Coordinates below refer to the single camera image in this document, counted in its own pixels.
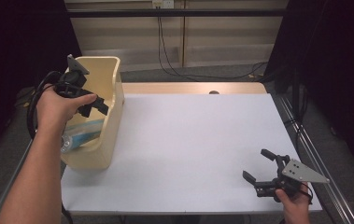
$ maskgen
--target human hand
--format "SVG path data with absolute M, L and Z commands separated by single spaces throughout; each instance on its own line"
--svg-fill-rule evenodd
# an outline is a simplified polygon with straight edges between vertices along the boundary
M 78 98 L 63 98 L 53 87 L 46 85 L 36 106 L 38 130 L 50 128 L 53 131 L 62 131 L 78 108 L 94 102 L 96 97 L 95 94 L 88 94 Z
M 307 192 L 306 183 L 301 185 L 301 191 Z M 308 204 L 309 198 L 298 192 L 293 198 L 288 197 L 283 189 L 276 190 L 276 196 L 284 205 L 284 218 L 286 224 L 309 224 Z

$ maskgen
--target person's right hand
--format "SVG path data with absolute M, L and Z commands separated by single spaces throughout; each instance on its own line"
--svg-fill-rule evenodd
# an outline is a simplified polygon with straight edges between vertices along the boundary
M 301 191 L 307 192 L 307 187 L 301 185 Z M 309 224 L 308 203 L 309 198 L 298 192 L 293 198 L 288 197 L 283 189 L 276 190 L 276 196 L 284 205 L 284 218 L 286 224 Z

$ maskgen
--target plastic container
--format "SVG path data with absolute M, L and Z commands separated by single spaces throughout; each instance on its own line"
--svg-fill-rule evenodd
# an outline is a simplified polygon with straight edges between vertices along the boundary
M 105 169 L 112 159 L 124 103 L 119 73 L 120 59 L 117 57 L 79 57 L 76 60 L 90 71 L 90 74 L 86 76 L 87 81 L 83 89 L 104 98 L 109 110 L 105 116 L 93 108 L 88 118 L 76 114 L 67 122 L 66 130 L 70 126 L 84 126 L 85 123 L 93 120 L 104 120 L 98 138 L 62 153 L 61 159 L 74 169 Z

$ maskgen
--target metal bracket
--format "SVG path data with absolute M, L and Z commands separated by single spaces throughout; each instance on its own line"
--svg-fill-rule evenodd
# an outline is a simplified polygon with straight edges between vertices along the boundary
M 282 174 L 298 181 L 306 181 L 312 183 L 330 183 L 331 180 L 316 171 L 312 170 L 303 163 L 291 159 L 287 166 L 282 170 Z
M 85 67 L 83 67 L 83 65 L 74 59 L 72 54 L 69 54 L 66 58 L 68 60 L 69 71 L 78 71 L 82 75 L 88 75 L 90 73 L 89 70 L 87 70 Z

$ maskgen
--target white tabletop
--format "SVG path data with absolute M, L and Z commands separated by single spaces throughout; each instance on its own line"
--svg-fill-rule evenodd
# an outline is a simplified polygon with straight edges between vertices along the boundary
M 64 206 L 73 214 L 280 212 L 242 177 L 276 177 L 262 148 L 298 159 L 270 94 L 126 94 L 110 166 L 66 167 Z M 321 210 L 317 197 L 310 210 Z

